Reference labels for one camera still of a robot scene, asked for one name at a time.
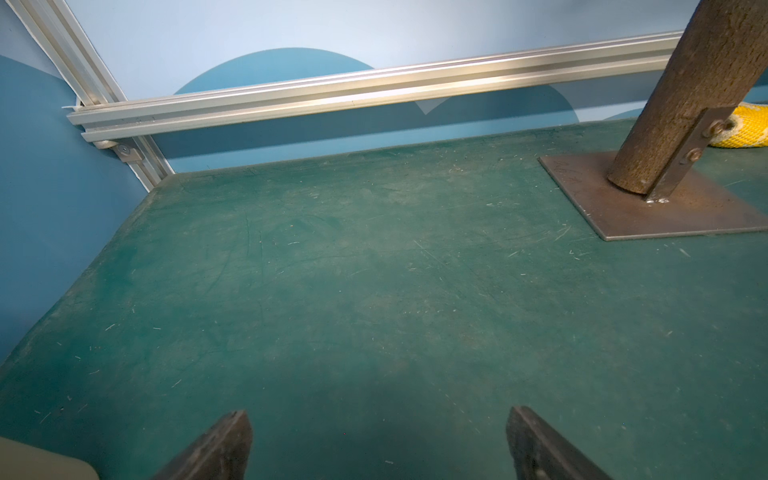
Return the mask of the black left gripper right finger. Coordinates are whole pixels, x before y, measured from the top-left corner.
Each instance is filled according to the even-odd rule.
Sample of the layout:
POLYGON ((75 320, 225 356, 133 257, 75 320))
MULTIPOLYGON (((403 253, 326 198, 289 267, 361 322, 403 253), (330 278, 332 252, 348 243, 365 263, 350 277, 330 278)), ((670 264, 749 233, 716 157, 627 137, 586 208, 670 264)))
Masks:
POLYGON ((581 450, 527 406, 513 406, 506 438, 518 479, 611 480, 581 450))

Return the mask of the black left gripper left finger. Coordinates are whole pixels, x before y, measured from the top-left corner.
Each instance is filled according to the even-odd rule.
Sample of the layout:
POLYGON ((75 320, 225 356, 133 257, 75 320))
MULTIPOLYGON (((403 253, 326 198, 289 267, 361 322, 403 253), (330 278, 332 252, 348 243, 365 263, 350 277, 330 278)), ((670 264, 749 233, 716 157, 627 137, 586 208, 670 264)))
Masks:
POLYGON ((152 480, 242 480, 252 441, 253 430, 246 411, 229 412, 163 466, 152 480))

